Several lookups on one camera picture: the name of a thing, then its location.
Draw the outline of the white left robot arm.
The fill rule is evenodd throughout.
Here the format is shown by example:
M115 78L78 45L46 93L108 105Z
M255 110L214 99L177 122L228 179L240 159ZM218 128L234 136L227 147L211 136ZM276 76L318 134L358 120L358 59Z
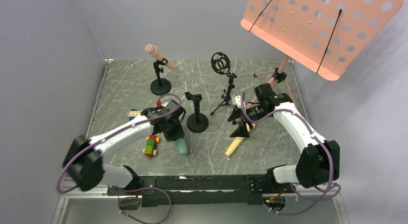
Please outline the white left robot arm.
M140 177L127 165L105 164L105 160L130 144L162 133L167 142L175 142L177 153L185 156L188 147L184 141L181 121L185 109L171 100L164 106L146 108L129 122L104 134L87 139L76 137L63 161L63 170L76 183L76 188L89 191L98 185L117 186L124 190L140 188Z

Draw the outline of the beige blue-wheeled toy car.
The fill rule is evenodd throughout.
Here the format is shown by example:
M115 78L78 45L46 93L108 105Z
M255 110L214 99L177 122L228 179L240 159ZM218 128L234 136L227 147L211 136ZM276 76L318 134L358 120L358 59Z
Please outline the beige blue-wheeled toy car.
M142 113L142 110L137 110L132 108L128 113L128 117L130 120L134 119L135 117L139 116Z

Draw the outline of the cream yellow microphone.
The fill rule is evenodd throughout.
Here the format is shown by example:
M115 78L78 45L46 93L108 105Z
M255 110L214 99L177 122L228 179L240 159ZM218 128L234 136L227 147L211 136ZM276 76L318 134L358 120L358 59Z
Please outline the cream yellow microphone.
M246 137L235 137L229 147L227 148L225 155L227 159L230 158L230 156L235 152L235 150L238 148L238 146L245 140Z

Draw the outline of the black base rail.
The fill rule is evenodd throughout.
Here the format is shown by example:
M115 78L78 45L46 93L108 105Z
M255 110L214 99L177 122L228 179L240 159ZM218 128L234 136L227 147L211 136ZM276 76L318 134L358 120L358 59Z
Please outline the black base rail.
M136 185L125 189L110 185L108 196L140 196L142 207L246 203L262 205L269 195L290 192L288 183L279 184L267 174L140 176Z

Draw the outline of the black round-base mic stand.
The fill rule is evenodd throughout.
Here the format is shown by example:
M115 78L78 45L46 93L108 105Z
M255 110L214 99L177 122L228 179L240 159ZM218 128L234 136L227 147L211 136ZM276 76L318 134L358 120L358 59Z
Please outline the black round-base mic stand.
M194 133L204 132L209 126L209 121L207 116L200 112L202 95L185 92L185 97L187 100L192 101L194 106L194 114L191 114L187 119L188 129Z
M157 79L155 79L151 85L150 90L155 95L163 95L169 93L171 90L171 83L165 78L160 77L160 73L164 72L164 69L160 66L165 66L168 63L168 60L163 58L162 60L156 60L153 63L155 74Z

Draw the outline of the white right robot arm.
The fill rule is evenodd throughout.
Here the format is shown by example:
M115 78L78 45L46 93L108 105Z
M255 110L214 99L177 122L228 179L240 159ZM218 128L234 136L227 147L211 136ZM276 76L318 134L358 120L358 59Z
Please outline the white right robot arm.
M284 184L299 184L311 188L331 184L339 178L340 146L329 141L306 121L298 112L293 100L286 93L275 93L268 83L255 87L257 102L246 108L245 94L233 99L235 106L228 121L240 119L232 138L250 136L248 129L267 118L277 120L295 141L300 158L294 165L280 165L269 168L267 183L272 187Z

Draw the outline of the pink microphone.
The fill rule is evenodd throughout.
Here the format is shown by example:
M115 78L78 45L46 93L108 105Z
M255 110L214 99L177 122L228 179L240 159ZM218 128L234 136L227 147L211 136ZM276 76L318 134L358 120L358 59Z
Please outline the pink microphone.
M154 57L156 60L162 62L169 69L175 68L175 64L169 61L161 52L159 52L155 45L147 44L145 46L145 51L149 56Z

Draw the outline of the teal microphone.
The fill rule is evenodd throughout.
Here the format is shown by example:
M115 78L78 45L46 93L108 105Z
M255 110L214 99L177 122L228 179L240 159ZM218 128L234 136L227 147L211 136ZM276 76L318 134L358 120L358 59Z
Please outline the teal microphone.
M187 144L185 140L183 138L179 138L175 142L176 142L177 153L182 156L187 155L188 148L187 148Z

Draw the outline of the pink music stand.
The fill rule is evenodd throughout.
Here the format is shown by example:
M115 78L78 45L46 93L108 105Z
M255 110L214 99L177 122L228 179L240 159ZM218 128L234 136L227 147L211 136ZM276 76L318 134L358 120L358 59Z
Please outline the pink music stand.
M338 80L404 0L248 0L241 26L329 81Z

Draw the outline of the colourful brick toy car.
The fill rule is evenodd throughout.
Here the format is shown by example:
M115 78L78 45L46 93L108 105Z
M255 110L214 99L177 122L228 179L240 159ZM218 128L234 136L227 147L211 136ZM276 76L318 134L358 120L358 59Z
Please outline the colourful brick toy car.
M161 139L157 135L150 135L146 137L146 146L143 149L143 154L146 158L151 159L157 156L158 150L156 149L157 144L161 142Z

